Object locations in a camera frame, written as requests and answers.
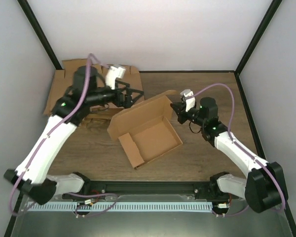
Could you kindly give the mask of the brown cardboard box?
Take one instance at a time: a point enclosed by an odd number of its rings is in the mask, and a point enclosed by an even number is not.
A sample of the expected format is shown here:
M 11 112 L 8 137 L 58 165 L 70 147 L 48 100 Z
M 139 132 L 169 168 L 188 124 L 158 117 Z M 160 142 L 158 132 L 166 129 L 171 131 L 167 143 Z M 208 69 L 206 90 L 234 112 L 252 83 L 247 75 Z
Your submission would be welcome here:
M 171 152 L 183 144 L 171 125 L 173 109 L 167 90 L 161 94 L 115 114 L 107 132 L 113 141 L 119 141 L 131 166 L 138 169 Z

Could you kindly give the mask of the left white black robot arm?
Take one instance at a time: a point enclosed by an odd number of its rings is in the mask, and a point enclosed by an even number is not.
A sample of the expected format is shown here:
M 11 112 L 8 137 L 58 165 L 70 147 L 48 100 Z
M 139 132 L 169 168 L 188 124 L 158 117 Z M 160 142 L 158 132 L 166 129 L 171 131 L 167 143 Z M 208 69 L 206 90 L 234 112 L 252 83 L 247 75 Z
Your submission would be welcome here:
M 59 176 L 47 173 L 65 141 L 92 107 L 112 103 L 118 108 L 130 108 L 143 96 L 143 91 L 122 82 L 125 72 L 125 67 L 111 65 L 102 76 L 92 66 L 79 67 L 72 85 L 56 101 L 38 141 L 16 169 L 5 172 L 5 180 L 40 205 L 67 193 L 74 193 L 79 199 L 88 198 L 91 187 L 86 176 L 79 172 Z

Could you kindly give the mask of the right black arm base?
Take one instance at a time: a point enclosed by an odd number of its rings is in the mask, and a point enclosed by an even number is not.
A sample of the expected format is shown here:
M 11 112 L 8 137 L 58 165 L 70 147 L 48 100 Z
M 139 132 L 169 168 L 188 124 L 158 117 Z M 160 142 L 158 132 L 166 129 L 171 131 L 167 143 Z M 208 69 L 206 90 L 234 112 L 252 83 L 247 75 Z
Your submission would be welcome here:
M 194 186 L 194 196 L 196 199 L 206 200 L 223 200 L 228 199 L 229 194 L 222 192 L 219 187 L 217 180 L 229 172 L 220 172 L 209 178 L 209 181 L 200 182 Z

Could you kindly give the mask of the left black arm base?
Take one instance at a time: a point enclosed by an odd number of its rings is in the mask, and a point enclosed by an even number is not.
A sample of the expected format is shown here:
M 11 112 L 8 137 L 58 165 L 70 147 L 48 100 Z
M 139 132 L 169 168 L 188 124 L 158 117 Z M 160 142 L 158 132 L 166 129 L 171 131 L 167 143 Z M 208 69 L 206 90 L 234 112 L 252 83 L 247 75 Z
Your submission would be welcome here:
M 80 191 L 75 194 L 90 196 L 96 194 L 102 194 L 106 192 L 106 184 L 100 181 L 87 180 Z M 70 194 L 63 194 L 62 199 L 86 199 L 85 197 L 76 197 Z

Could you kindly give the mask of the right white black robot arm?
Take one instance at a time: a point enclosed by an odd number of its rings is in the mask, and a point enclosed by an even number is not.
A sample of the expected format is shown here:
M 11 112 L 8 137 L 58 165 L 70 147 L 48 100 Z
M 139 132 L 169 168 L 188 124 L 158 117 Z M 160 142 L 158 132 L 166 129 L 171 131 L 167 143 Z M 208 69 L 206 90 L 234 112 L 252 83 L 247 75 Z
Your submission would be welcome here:
M 225 154 L 244 174 L 244 178 L 234 177 L 228 172 L 212 176 L 209 192 L 213 198 L 233 194 L 245 199 L 256 213 L 277 205 L 286 206 L 288 191 L 281 165 L 268 162 L 245 147 L 219 120 L 214 98 L 204 97 L 200 105 L 194 99 L 182 99 L 170 106 L 180 124 L 189 121 L 198 125 L 204 140 Z

